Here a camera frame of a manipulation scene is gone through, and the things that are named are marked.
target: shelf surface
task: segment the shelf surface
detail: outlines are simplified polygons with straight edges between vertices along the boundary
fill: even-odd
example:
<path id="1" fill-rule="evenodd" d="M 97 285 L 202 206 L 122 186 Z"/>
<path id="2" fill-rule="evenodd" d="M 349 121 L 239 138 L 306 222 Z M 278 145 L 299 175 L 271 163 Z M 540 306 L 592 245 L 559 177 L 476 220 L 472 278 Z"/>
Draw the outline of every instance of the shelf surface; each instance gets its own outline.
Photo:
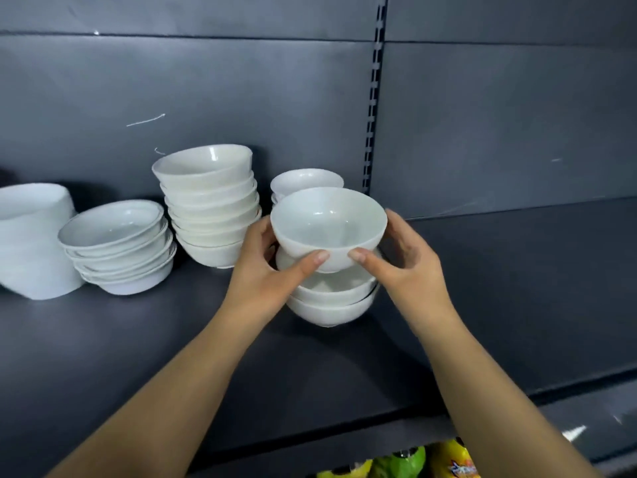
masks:
<path id="1" fill-rule="evenodd" d="M 637 199 L 412 224 L 469 328 L 525 392 L 568 402 L 584 392 L 576 384 L 637 369 Z M 186 260 L 138 296 L 85 286 L 35 302 L 0 290 L 0 475 L 42 475 L 72 450 L 206 325 L 229 277 Z M 241 361 L 193 469 L 279 453 L 309 472 L 314 443 L 351 436 L 342 447 L 358 458 L 423 437 L 445 409 L 403 325 L 385 294 L 333 329 L 284 309 Z M 622 445 L 637 442 L 626 435 Z"/>

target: person's left hand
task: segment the person's left hand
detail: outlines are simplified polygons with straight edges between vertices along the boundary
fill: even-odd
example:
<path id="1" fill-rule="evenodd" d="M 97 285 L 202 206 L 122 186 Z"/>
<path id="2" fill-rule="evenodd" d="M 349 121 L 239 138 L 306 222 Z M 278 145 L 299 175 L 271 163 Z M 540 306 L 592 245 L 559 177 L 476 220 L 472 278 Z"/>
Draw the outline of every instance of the person's left hand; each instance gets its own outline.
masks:
<path id="1" fill-rule="evenodd" d="M 329 258 L 328 251 L 316 250 L 277 272 L 267 263 L 274 255 L 275 241 L 269 216 L 248 228 L 222 304 L 224 311 L 265 325 L 281 310 L 292 291 Z"/>

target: yellow package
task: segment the yellow package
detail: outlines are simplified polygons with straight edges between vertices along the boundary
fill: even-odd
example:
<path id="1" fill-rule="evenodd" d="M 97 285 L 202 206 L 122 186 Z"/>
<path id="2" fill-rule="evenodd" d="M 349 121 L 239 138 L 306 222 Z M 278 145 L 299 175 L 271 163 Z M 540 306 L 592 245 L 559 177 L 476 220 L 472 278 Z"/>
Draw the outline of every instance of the yellow package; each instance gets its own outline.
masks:
<path id="1" fill-rule="evenodd" d="M 356 463 L 352 466 L 317 473 L 317 478 L 367 478 L 367 475 L 370 474 L 371 464 L 372 460 L 368 459 L 365 463 Z"/>
<path id="2" fill-rule="evenodd" d="M 433 478 L 480 478 L 460 438 L 436 443 L 428 453 Z"/>

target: person's left arm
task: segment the person's left arm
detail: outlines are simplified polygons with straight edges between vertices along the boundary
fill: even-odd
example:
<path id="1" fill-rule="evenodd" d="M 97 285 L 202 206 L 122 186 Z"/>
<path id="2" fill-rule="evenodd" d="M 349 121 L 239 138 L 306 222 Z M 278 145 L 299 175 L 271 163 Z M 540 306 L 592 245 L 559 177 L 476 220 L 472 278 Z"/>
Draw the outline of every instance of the person's left arm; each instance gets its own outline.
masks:
<path id="1" fill-rule="evenodd" d="M 328 257 L 284 272 L 268 264 L 269 217 L 246 235 L 226 298 L 210 323 L 48 476 L 183 477 L 243 354 L 288 296 Z"/>

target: person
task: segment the person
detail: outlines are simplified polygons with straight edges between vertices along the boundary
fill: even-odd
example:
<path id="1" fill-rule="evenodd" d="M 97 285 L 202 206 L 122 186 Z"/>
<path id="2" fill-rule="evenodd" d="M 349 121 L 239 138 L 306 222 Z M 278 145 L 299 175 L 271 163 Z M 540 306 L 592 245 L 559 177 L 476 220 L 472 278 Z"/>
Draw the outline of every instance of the person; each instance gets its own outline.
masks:
<path id="1" fill-rule="evenodd" d="M 399 215 L 387 210 L 387 217 L 387 236 L 404 264 L 393 266 L 363 249 L 350 256 L 378 278 L 422 343 L 482 477 L 600 476 L 467 330 L 434 251 Z M 207 327 L 49 477 L 186 474 L 244 352 L 291 292 L 329 258 L 317 250 L 277 272 L 268 265 L 274 242 L 268 216 L 248 229 L 226 298 Z"/>

